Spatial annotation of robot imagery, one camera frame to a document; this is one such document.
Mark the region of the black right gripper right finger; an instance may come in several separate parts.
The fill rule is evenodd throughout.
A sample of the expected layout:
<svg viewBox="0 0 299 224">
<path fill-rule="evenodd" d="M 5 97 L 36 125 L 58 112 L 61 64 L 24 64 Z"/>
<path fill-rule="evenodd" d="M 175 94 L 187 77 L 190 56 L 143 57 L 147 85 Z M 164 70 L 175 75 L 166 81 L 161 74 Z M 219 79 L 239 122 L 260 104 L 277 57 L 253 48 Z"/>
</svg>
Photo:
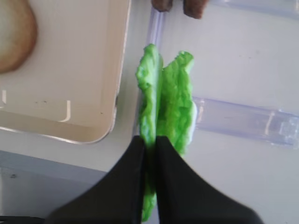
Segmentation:
<svg viewBox="0 0 299 224">
<path fill-rule="evenodd" d="M 261 224 L 251 208 L 221 193 L 175 151 L 165 136 L 155 149 L 155 178 L 161 224 Z"/>
</svg>

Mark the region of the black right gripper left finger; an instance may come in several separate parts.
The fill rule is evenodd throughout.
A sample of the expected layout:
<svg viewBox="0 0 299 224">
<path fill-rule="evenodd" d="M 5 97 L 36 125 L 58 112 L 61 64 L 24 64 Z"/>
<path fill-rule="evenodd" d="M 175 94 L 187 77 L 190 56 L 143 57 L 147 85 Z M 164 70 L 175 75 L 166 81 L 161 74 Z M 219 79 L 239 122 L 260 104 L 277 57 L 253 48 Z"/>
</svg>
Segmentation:
<svg viewBox="0 0 299 224">
<path fill-rule="evenodd" d="M 56 209 L 48 224 L 139 224 L 142 219 L 145 148 L 132 138 L 115 166 L 92 188 Z"/>
</svg>

